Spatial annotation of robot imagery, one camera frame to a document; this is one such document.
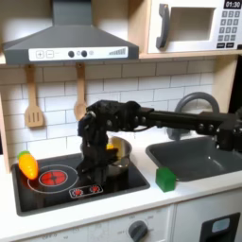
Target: sink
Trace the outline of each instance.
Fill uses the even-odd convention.
[[[180,182],[242,170],[242,154],[216,149],[211,137],[151,145],[147,155],[157,166],[168,167]]]

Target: green block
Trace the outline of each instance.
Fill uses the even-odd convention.
[[[175,190],[176,175],[167,167],[156,170],[156,183],[166,193]]]

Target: gray faucet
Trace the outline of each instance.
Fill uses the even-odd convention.
[[[178,103],[175,112],[182,112],[182,108],[188,102],[195,100],[195,99],[203,99],[203,100],[208,101],[212,106],[213,112],[219,113],[219,106],[218,106],[216,99],[212,95],[208,95],[206,93],[192,93],[190,95],[186,95]],[[188,132],[189,132],[189,130],[175,130],[175,129],[171,129],[171,128],[167,129],[167,134],[168,134],[169,139],[175,140],[175,141],[180,141],[181,135],[188,133]]]

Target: silver pot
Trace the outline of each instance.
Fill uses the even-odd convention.
[[[118,149],[117,152],[117,161],[109,165],[109,177],[114,177],[122,174],[128,170],[130,165],[130,154],[132,151],[131,144],[119,137],[112,137],[110,143],[113,147]]]

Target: digital clock display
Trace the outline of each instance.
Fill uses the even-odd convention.
[[[225,9],[241,9],[241,0],[225,0]]]

